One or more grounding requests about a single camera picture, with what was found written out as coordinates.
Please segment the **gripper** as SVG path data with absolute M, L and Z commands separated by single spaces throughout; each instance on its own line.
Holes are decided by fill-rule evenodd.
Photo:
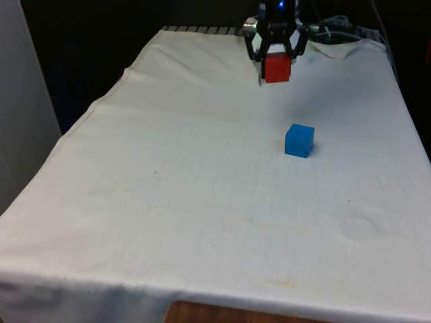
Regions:
M 277 40 L 278 24 L 287 24 L 282 32 L 282 44 L 291 63 L 304 54 L 308 42 L 308 25 L 296 22 L 299 1 L 296 0 L 263 0 L 259 2 L 258 18 L 247 18 L 242 27 L 248 56 L 252 61 L 262 63 L 272 44 Z M 299 33 L 295 47 L 290 38 L 294 32 Z M 253 47 L 256 36 L 261 37 L 259 49 Z

